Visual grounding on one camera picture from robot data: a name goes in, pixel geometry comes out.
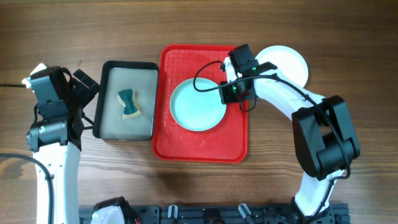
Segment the green yellow sponge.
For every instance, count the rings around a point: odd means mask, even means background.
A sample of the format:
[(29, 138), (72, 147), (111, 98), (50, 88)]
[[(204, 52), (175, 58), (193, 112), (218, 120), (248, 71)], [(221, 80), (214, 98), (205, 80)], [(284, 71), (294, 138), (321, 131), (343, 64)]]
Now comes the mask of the green yellow sponge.
[(132, 119), (142, 114), (136, 101), (136, 95), (136, 91), (133, 89), (118, 92), (118, 100), (124, 106), (123, 119)]

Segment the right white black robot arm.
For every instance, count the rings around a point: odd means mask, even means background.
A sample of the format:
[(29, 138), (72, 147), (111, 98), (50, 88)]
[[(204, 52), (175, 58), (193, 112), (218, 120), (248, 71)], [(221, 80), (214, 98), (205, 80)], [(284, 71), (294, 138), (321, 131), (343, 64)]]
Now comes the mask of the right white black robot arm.
[(291, 120), (295, 155), (303, 169), (294, 212), (301, 223), (325, 217), (336, 182), (350, 177), (351, 163), (361, 152), (345, 100), (305, 90), (270, 62), (225, 60), (220, 69), (226, 72), (220, 85), (222, 102), (262, 99)]

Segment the mint green plate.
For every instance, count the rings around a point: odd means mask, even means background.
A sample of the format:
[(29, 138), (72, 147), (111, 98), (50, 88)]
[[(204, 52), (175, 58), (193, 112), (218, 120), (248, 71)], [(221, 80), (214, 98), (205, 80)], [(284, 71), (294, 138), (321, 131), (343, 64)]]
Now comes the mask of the mint green plate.
[(206, 78), (181, 82), (170, 97), (173, 119), (189, 131), (214, 128), (226, 114), (226, 105), (216, 89), (218, 85)]

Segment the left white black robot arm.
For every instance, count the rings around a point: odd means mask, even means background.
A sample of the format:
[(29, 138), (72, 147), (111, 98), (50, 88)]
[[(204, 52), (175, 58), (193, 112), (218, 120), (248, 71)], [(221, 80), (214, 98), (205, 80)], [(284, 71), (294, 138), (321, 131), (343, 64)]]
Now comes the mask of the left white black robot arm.
[(38, 161), (37, 223), (81, 223), (77, 175), (81, 134), (86, 130), (83, 108), (100, 91), (86, 73), (39, 64), (23, 84), (37, 98), (27, 142)]

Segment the white plate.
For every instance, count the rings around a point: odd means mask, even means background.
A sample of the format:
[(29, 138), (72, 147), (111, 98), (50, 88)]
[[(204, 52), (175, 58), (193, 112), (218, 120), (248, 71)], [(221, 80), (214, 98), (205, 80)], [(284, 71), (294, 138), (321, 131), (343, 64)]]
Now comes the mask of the white plate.
[(273, 63), (281, 73), (300, 87), (304, 87), (309, 78), (309, 69), (305, 59), (294, 49), (274, 45), (260, 51), (256, 60), (262, 64)]

